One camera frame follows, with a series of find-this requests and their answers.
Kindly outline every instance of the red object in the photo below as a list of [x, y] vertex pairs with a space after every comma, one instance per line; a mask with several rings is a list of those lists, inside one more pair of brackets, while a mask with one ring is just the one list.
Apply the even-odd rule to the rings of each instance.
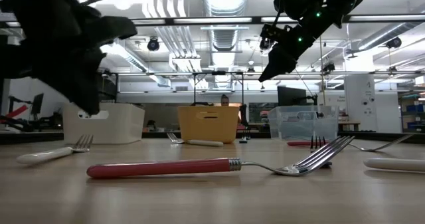
[[28, 107], [27, 105], [22, 105], [20, 108], [17, 108], [16, 110], [6, 114], [5, 116], [8, 118], [14, 118], [16, 116], [18, 116], [19, 114], [22, 114], [23, 112], [25, 112], [25, 110], [27, 110]]
[[311, 141], [290, 141], [287, 143], [289, 146], [311, 146]]
[[93, 178], [117, 178], [135, 175], [163, 175], [230, 171], [228, 158], [184, 160], [176, 162], [143, 162], [138, 164], [100, 164], [87, 169]]

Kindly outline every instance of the metal ferrule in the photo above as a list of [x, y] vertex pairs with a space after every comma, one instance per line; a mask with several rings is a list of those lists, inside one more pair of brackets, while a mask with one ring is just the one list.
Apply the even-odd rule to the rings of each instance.
[[228, 165], [230, 171], [240, 171], [242, 169], [242, 161], [240, 161], [240, 158], [229, 158]]

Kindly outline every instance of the desk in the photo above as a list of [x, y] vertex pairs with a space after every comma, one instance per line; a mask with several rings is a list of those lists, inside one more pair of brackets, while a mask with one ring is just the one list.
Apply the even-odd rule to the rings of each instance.
[[359, 131], [360, 122], [355, 121], [339, 121], [338, 122], [338, 131], [344, 131], [344, 126], [354, 126], [354, 131]]
[[[382, 142], [355, 141], [375, 147]], [[425, 175], [375, 171], [372, 157], [425, 157], [425, 146], [401, 144], [386, 154], [347, 147], [305, 177], [282, 177], [257, 167], [230, 173], [93, 180], [86, 168], [105, 162], [141, 162], [241, 157], [282, 167], [308, 155], [308, 148], [272, 140], [250, 140], [223, 148], [171, 145], [143, 140], [93, 145], [39, 166], [15, 163], [21, 154], [58, 148], [62, 142], [0, 146], [0, 217], [7, 224], [45, 223], [423, 223]]]

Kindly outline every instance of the white storage bin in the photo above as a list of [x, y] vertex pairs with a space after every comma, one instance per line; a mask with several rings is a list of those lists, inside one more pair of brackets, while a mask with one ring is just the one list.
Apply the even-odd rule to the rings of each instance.
[[64, 139], [75, 144], [81, 135], [93, 135], [93, 144], [128, 144], [141, 140], [145, 110], [132, 104], [100, 104], [100, 112], [89, 117], [73, 104], [63, 110]]
[[338, 106], [279, 106], [268, 114], [272, 138], [292, 141], [325, 137], [338, 133]]

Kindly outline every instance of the pink fork handle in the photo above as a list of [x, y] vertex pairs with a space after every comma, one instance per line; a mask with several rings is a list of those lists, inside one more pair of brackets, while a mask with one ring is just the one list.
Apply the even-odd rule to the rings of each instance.
[[231, 163], [229, 161], [228, 158], [217, 158], [176, 162], [143, 162], [138, 164], [100, 164], [89, 167], [87, 175], [93, 178], [117, 178], [135, 175], [231, 171]]

